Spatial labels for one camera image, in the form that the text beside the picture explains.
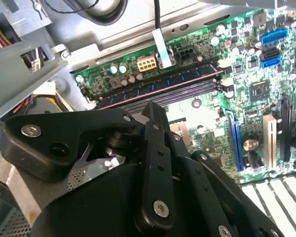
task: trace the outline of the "black ram slot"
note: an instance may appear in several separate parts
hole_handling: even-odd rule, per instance
[[[167,77],[149,81],[135,88],[128,88],[124,91],[102,95],[96,109],[108,109],[121,107],[137,101],[147,100],[150,97],[165,94],[168,91],[185,88],[200,81],[207,81],[222,74],[223,70],[213,64],[206,64],[189,68]]]
[[[283,95],[281,103],[282,131],[280,142],[280,156],[285,162],[291,157],[291,137],[292,137],[292,105],[291,98]]]

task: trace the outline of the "motherboard mounting screw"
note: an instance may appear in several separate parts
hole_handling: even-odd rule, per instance
[[[21,128],[21,133],[27,137],[39,137],[41,135],[41,129],[36,125],[28,124]]]
[[[204,154],[201,154],[201,157],[203,160],[207,160],[207,156],[205,156]]]
[[[153,127],[157,130],[159,130],[160,128],[158,127],[158,125],[154,124]]]
[[[128,116],[126,116],[126,115],[125,115],[123,118],[124,118],[126,121],[128,121],[128,122],[131,121],[130,117],[128,117]]]
[[[279,237],[278,233],[276,233],[275,230],[271,230],[272,234],[274,235],[274,237]]]
[[[225,226],[218,226],[218,231],[221,237],[231,237],[230,231]]]
[[[180,140],[181,140],[181,138],[180,138],[179,135],[177,135],[177,134],[173,135],[173,137],[174,137],[174,139],[176,139],[177,141],[180,141]]]
[[[163,201],[155,201],[153,203],[153,210],[158,216],[162,218],[167,218],[169,216],[169,208]]]

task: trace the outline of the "black pcie slot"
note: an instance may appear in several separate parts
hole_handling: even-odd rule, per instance
[[[176,103],[194,96],[213,92],[216,90],[216,88],[217,88],[217,84],[214,83],[213,80],[208,80],[208,81],[193,84],[184,88],[179,88],[177,90],[169,91],[167,93],[156,95],[156,96],[153,96],[141,101],[137,101],[125,106],[121,106],[121,108],[131,114],[136,114],[136,113],[140,113],[145,108],[148,101],[153,101],[160,106],[166,106],[166,105]]]
[[[283,95],[281,103],[282,134],[280,141],[280,156],[285,162],[291,157],[291,137],[292,137],[292,105],[291,98]]]
[[[96,109],[121,107],[172,90],[186,88],[187,86],[200,81],[210,80],[222,73],[223,70],[214,66],[212,63],[197,65],[193,68],[189,67],[178,73],[171,73],[168,76],[162,76],[136,87],[125,88],[123,91],[113,92],[109,95],[103,94],[101,95],[101,99],[99,100]]]

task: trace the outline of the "blue sata port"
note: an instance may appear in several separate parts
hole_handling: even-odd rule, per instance
[[[281,57],[271,58],[271,59],[268,59],[268,60],[261,61],[261,67],[262,68],[269,68],[269,67],[272,67],[272,66],[280,65],[281,62],[282,62]]]
[[[278,42],[282,39],[285,39],[287,36],[288,36],[288,30],[280,29],[261,36],[261,42],[262,42],[262,45],[268,45],[274,42]]]

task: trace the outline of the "blue pcie slot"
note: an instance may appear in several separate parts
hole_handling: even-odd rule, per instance
[[[268,60],[261,61],[261,67],[262,68],[269,68],[269,67],[272,67],[272,66],[280,65],[281,62],[282,62],[281,57],[271,58],[271,59],[268,59]]]
[[[279,29],[261,36],[261,42],[262,42],[262,45],[268,45],[268,44],[272,44],[280,40],[283,40],[287,36],[288,36],[287,29]]]
[[[226,113],[229,117],[229,124],[231,128],[231,138],[232,138],[232,146],[234,150],[234,158],[238,171],[244,170],[244,161],[242,157],[242,145],[241,145],[241,137],[240,137],[240,128],[238,119],[235,118],[234,114],[230,110],[226,110]]]

